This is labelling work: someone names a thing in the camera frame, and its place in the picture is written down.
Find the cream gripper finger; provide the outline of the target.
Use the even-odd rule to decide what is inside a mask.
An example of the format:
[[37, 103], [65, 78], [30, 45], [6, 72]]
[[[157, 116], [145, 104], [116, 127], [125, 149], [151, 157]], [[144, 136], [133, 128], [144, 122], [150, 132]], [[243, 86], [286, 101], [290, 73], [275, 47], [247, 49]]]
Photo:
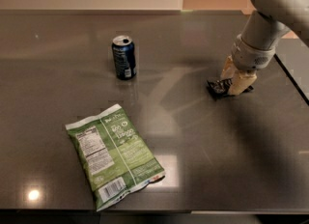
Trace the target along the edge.
[[232, 84], [228, 90], [230, 96], [238, 96], [257, 79], [254, 70], [237, 70], [232, 78]]
[[238, 69], [236, 68], [234, 64], [234, 60], [232, 56], [228, 56], [225, 60], [223, 70], [220, 74], [220, 78], [222, 80], [224, 79], [233, 79], [237, 75]]

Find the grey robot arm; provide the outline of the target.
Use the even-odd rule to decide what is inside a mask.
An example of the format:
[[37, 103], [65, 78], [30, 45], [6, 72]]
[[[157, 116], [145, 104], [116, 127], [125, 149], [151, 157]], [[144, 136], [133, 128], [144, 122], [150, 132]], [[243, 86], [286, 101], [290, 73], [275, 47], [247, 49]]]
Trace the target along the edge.
[[231, 85], [228, 96], [238, 96], [267, 67], [279, 41], [294, 32], [309, 45], [309, 0], [251, 0], [254, 11], [237, 36], [220, 78]]

